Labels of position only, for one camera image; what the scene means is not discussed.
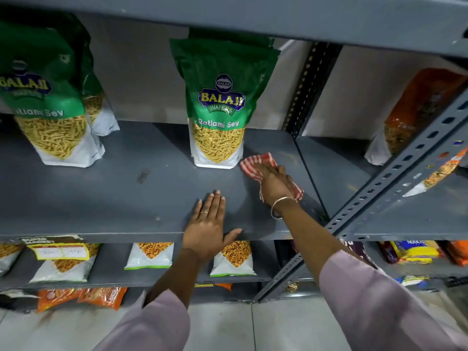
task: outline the person's right hand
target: person's right hand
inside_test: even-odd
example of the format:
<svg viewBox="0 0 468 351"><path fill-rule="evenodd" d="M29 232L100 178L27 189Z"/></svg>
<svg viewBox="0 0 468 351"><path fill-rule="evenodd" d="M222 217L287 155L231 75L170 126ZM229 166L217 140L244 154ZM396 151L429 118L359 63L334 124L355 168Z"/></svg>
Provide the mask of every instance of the person's right hand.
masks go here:
<svg viewBox="0 0 468 351"><path fill-rule="evenodd" d="M294 199L293 181L289 175L286 175L284 166L272 167L264 164L255 164L254 167L262 173L261 190L266 203L273 205L281 197L291 197Z"/></svg>

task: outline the yellow sev noodles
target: yellow sev noodles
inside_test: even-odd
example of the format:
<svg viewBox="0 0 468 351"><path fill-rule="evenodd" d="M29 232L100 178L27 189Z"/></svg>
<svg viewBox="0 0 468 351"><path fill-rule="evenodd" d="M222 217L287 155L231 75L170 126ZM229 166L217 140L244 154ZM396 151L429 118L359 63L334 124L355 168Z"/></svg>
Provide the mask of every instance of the yellow sev noodles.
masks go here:
<svg viewBox="0 0 468 351"><path fill-rule="evenodd" d="M102 103L104 101L104 94L97 96L90 96L83 98L86 113L91 119L91 123L94 123L99 113L102 111Z"/></svg>
<svg viewBox="0 0 468 351"><path fill-rule="evenodd" d="M219 164L227 160L241 145L244 130L219 130L200 127L192 123L193 138L196 146L205 156L214 163Z"/></svg>
<svg viewBox="0 0 468 351"><path fill-rule="evenodd" d="M61 119L15 117L28 140L59 159L67 159L86 133L85 116Z"/></svg>

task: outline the sleeve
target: sleeve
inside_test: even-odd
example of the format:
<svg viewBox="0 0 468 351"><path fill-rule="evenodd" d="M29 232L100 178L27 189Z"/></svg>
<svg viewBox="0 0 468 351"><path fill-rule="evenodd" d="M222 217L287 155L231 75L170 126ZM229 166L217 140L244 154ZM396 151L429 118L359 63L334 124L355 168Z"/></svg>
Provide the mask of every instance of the sleeve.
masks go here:
<svg viewBox="0 0 468 351"><path fill-rule="evenodd" d="M438 324L420 300L345 251L328 259L320 290L353 351L468 350L468 337Z"/></svg>
<svg viewBox="0 0 468 351"><path fill-rule="evenodd" d="M145 294L93 351L182 351L190 333L184 304L170 290L143 306Z"/></svg>

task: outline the stain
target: stain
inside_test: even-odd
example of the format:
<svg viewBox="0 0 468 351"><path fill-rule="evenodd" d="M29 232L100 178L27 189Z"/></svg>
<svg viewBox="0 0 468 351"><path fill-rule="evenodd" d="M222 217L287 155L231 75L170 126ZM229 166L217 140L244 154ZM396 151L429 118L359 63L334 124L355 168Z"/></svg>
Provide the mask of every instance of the stain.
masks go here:
<svg viewBox="0 0 468 351"><path fill-rule="evenodd" d="M288 158L290 158L294 162L294 165L297 165L298 160L297 160L297 157L294 154L290 154L290 153L286 153L286 152L279 152L279 153L281 155L287 156Z"/></svg>
<svg viewBox="0 0 468 351"><path fill-rule="evenodd" d="M348 188L351 189L351 190L353 190L354 192L359 191L356 187L350 185L349 183L348 183Z"/></svg>
<svg viewBox="0 0 468 351"><path fill-rule="evenodd" d="M142 183L146 181L146 179L148 178L148 175L149 175L149 171L142 171L140 173L140 176L138 176L137 178L137 182L141 185Z"/></svg>
<svg viewBox="0 0 468 351"><path fill-rule="evenodd" d="M52 320L52 316L54 314L54 310L47 310L44 312L44 315L42 318L39 320L38 324L34 329L39 329L43 326L49 325L50 321Z"/></svg>

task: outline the floor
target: floor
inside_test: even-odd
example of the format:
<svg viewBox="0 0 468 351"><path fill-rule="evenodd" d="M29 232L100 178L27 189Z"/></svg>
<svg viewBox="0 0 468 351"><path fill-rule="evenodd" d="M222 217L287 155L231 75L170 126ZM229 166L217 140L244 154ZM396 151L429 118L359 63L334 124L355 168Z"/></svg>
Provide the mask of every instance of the floor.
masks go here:
<svg viewBox="0 0 468 351"><path fill-rule="evenodd" d="M436 293L424 297L435 307L436 317L457 326L456 316ZM1 350L90 351L125 312L64 308L24 315L0 310ZM350 350L322 297L201 304L190 306L189 313L192 326L185 351Z"/></svg>

